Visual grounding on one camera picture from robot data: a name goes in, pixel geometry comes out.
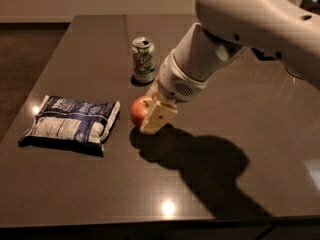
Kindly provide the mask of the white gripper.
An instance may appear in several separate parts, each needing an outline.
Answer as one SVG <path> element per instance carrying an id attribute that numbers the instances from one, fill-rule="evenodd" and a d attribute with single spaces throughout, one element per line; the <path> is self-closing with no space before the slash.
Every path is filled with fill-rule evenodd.
<path id="1" fill-rule="evenodd" d="M 172 49 L 162 62 L 157 79 L 153 81 L 146 92 L 152 99 L 159 99 L 161 94 L 177 103 L 189 102 L 194 99 L 206 86 L 209 74 L 202 73 L 198 62 L 194 65 L 183 65 L 176 52 Z M 153 135 L 170 122 L 178 113 L 175 105 L 155 100 L 147 109 L 147 115 L 142 121 L 140 131 Z"/>

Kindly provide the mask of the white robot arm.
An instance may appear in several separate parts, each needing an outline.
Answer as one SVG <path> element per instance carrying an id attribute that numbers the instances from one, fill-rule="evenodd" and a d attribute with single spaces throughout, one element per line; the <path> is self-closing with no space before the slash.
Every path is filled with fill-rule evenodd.
<path id="1" fill-rule="evenodd" d="M 139 130 L 154 134 L 191 101 L 211 74 L 247 48 L 279 59 L 314 87 L 320 85 L 320 16 L 288 0 L 196 0 L 194 23 L 162 62 L 147 94 Z"/>

